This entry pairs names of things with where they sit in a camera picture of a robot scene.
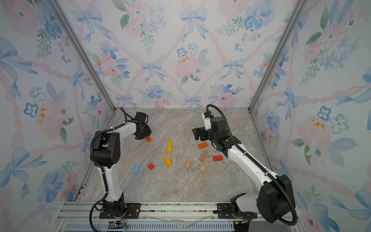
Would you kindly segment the long yellow block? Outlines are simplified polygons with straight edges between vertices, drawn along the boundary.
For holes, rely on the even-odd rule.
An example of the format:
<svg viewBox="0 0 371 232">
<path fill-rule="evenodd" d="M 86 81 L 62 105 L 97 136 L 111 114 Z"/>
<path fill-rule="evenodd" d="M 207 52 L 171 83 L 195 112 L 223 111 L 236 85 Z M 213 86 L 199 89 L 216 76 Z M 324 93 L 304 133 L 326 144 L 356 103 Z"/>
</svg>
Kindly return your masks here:
<svg viewBox="0 0 371 232">
<path fill-rule="evenodd" d="M 168 140 L 167 141 L 167 152 L 168 153 L 172 153 L 173 149 L 172 149 L 172 140 Z"/>
</svg>

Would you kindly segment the small red block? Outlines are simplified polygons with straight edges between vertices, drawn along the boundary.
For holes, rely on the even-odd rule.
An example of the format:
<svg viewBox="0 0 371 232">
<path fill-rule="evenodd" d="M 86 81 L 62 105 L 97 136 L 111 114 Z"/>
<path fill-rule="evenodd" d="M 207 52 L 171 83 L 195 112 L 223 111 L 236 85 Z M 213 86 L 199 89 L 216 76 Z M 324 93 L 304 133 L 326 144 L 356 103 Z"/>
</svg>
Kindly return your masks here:
<svg viewBox="0 0 371 232">
<path fill-rule="evenodd" d="M 155 168 L 155 166 L 154 166 L 154 164 L 151 163 L 151 164 L 148 165 L 148 168 L 149 168 L 150 170 L 153 170 L 153 169 Z"/>
</svg>

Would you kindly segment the light blue block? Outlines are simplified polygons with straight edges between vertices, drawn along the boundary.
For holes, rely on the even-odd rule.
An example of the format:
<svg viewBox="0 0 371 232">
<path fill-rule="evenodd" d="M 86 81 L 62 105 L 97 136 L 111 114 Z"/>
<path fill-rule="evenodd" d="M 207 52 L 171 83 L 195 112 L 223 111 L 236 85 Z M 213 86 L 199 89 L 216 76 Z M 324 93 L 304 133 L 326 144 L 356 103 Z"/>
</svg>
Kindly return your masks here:
<svg viewBox="0 0 371 232">
<path fill-rule="evenodd" d="M 135 164 L 133 174 L 134 175 L 139 174 L 140 168 L 141 168 L 141 164 Z"/>
</svg>

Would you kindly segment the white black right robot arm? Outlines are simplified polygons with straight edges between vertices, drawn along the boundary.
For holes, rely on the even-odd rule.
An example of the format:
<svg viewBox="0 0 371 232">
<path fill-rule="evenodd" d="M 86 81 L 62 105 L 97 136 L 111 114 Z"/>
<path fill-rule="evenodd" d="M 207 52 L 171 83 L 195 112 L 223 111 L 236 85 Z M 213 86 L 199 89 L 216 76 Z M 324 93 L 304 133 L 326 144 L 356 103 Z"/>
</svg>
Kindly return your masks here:
<svg viewBox="0 0 371 232">
<path fill-rule="evenodd" d="M 298 215 L 291 180 L 286 175 L 279 176 L 269 170 L 248 152 L 241 141 L 231 135 L 224 118 L 208 117 L 203 120 L 204 127 L 192 130 L 195 139 L 209 140 L 217 151 L 235 162 L 259 190 L 255 197 L 241 193 L 231 198 L 230 213 L 235 218 L 255 213 L 269 223 L 279 220 L 286 225 L 296 225 Z"/>
</svg>

